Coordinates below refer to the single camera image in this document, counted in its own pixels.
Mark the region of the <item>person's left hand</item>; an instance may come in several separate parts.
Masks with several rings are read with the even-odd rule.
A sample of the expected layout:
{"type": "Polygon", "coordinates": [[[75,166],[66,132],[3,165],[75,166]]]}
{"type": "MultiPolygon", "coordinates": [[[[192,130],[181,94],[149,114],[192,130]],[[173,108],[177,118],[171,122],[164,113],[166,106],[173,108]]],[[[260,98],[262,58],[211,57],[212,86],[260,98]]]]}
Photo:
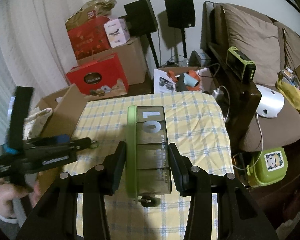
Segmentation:
{"type": "Polygon", "coordinates": [[[20,199],[29,196],[32,207],[40,200],[42,193],[39,187],[39,181],[33,186],[33,191],[24,187],[8,183],[4,178],[0,178],[0,219],[3,222],[16,224],[17,218],[13,209],[13,199],[20,199]]]}

